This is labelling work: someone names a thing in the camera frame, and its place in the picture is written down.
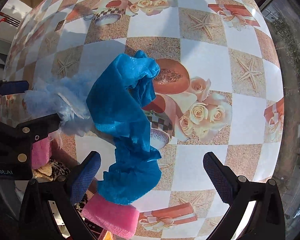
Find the blue towel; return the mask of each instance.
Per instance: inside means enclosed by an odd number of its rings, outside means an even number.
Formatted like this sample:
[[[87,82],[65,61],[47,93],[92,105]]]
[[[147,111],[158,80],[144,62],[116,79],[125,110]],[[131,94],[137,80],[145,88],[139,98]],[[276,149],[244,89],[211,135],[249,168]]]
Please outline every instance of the blue towel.
[[[120,54],[94,83],[86,100],[96,128],[114,137],[116,163],[98,182],[98,193],[117,204],[130,204],[153,189],[161,171],[160,152],[150,146],[150,123],[142,111],[155,98],[152,79],[160,72],[139,50]]]

